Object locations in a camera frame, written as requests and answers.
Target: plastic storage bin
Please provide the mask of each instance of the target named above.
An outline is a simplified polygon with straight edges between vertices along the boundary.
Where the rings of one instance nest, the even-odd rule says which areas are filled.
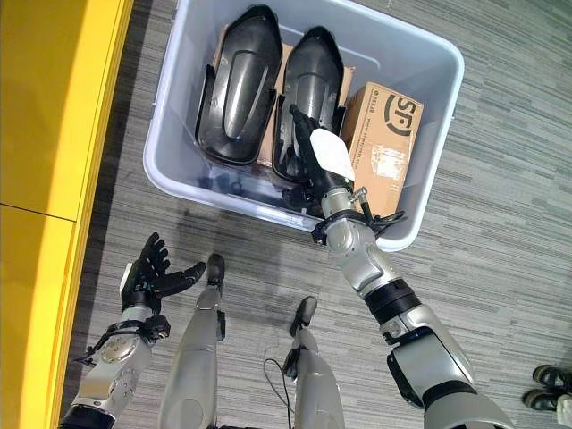
[[[419,231],[457,101],[464,70],[460,52],[434,34],[349,1],[265,3],[278,15],[285,43],[296,45],[304,31],[318,24],[333,33],[344,63],[356,66],[350,95],[371,80],[425,105],[399,203],[408,219],[377,242],[386,251],[407,247]],[[176,197],[311,231],[318,220],[284,206],[284,183],[272,171],[217,164],[195,143],[205,66],[212,62],[223,25],[250,5],[252,0],[180,0],[143,164],[148,178]]]

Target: white label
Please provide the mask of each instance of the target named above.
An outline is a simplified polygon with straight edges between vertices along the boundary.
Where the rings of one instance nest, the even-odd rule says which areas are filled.
[[[338,136],[321,128],[314,130],[310,136],[315,159],[320,167],[328,172],[335,172],[342,177],[356,180],[354,169],[351,168],[346,144]]]
[[[372,148],[372,170],[378,176],[398,181],[407,162],[408,156],[399,150],[381,145]]]

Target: brown cardboard box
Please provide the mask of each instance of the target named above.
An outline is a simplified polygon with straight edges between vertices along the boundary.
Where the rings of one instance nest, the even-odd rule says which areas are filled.
[[[367,188],[374,215],[395,213],[423,105],[373,82],[349,102],[341,138],[356,173],[355,189]]]

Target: cable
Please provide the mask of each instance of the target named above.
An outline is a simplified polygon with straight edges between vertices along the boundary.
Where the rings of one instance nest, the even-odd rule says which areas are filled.
[[[267,362],[273,362],[280,369],[280,374],[282,375],[282,385],[284,386],[284,393],[286,394],[286,400],[284,400],[282,395],[276,390],[276,388],[274,387],[274,384],[270,380],[270,376],[266,372],[266,363]],[[284,376],[284,372],[282,371],[281,365],[278,363],[278,361],[276,359],[272,359],[271,357],[269,357],[269,358],[265,359],[265,362],[262,364],[262,370],[265,373],[265,377],[266,377],[266,380],[268,381],[268,384],[270,384],[270,387],[272,388],[272,390],[274,391],[274,393],[276,394],[278,399],[282,402],[282,404],[284,404],[286,406],[286,409],[288,411],[288,429],[292,429],[292,421],[291,421],[291,417],[290,417],[290,412],[291,412],[291,414],[294,414],[294,410],[290,407],[290,396],[288,396],[288,389],[286,389],[286,377]]]

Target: black cable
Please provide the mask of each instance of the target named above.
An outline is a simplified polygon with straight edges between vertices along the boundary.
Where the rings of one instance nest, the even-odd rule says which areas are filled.
[[[107,342],[107,340],[109,340],[110,337],[113,337],[114,335],[127,335],[127,334],[139,335],[139,330],[137,331],[119,330],[119,331],[106,332],[101,336],[101,338],[99,339],[99,341],[96,343],[95,346],[93,347],[88,346],[88,349],[83,354],[83,356],[75,357],[71,361],[79,362],[85,366],[95,366],[96,364],[93,363],[93,359],[91,358],[91,356],[95,355],[96,351],[101,349],[103,345]]]
[[[278,369],[280,369],[280,374],[282,375],[282,385],[284,386],[284,393],[286,395],[286,400],[284,400],[282,398],[282,395],[276,390],[276,388],[274,387],[274,384],[270,381],[270,377],[268,376],[268,373],[266,372],[266,362],[273,362],[276,364],[276,366],[278,366]],[[293,414],[294,411],[290,408],[290,396],[288,395],[288,389],[286,389],[286,377],[284,376],[284,372],[282,371],[282,366],[278,363],[278,361],[276,359],[272,359],[271,357],[269,357],[269,358],[265,359],[265,362],[262,364],[262,370],[265,373],[265,377],[266,377],[266,380],[268,381],[268,384],[270,384],[270,387],[272,388],[274,393],[276,393],[276,396],[280,399],[282,404],[284,404],[286,406],[286,409],[288,411],[288,429],[292,429],[292,421],[291,421],[291,417],[290,417],[290,412],[292,412],[292,414]]]

